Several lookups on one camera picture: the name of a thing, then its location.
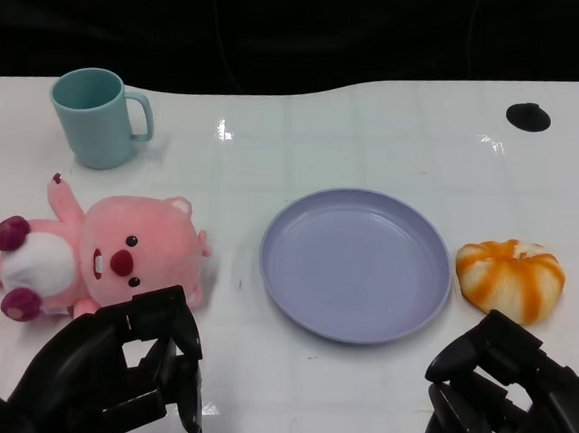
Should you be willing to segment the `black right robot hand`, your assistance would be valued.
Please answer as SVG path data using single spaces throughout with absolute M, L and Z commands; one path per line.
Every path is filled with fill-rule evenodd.
M 424 433 L 579 433 L 579 376 L 541 346 L 490 311 L 430 363 Z

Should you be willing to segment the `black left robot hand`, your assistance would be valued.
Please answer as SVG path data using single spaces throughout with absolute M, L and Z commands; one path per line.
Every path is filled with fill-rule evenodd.
M 202 433 L 197 328 L 181 286 L 79 316 L 0 399 L 0 433 L 126 433 L 170 406 Z

